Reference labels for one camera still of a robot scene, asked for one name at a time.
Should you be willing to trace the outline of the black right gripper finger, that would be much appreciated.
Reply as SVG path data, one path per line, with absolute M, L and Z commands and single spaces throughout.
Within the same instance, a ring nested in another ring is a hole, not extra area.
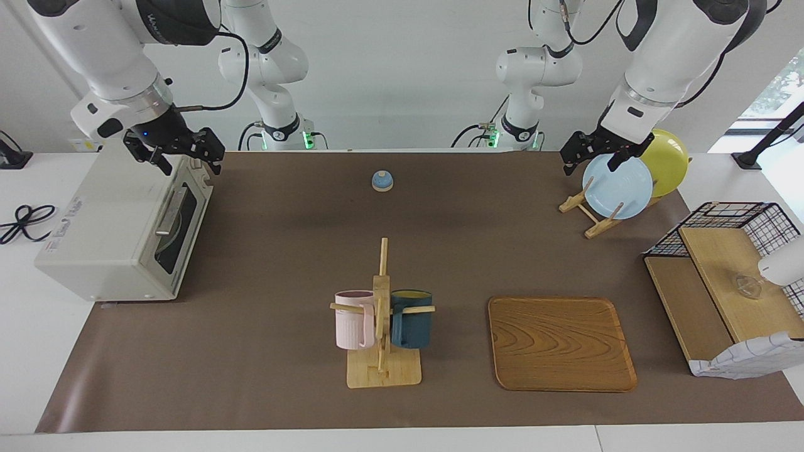
M 209 127 L 204 127 L 197 132 L 190 132 L 189 140 L 185 154 L 207 163 L 213 175 L 219 175 L 222 169 L 221 162 L 225 156 L 225 146 L 215 132 Z
M 125 139 L 124 146 L 137 162 L 149 163 L 150 165 L 158 167 L 166 176 L 172 174 L 173 166 L 160 151 L 150 151 L 139 139 Z

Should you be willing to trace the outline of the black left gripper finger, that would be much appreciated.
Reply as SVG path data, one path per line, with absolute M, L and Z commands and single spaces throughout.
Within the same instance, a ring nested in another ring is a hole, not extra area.
M 596 156 L 594 136 L 586 135 L 581 131 L 575 131 L 560 150 L 563 171 L 566 176 L 570 176 L 580 166 L 580 163 L 591 160 Z
M 622 137 L 614 136 L 606 145 L 606 149 L 612 153 L 612 158 L 607 163 L 609 171 L 612 173 L 617 171 L 618 167 L 630 158 L 641 157 L 654 139 L 655 135 L 652 132 L 649 132 L 641 143 L 632 143 Z

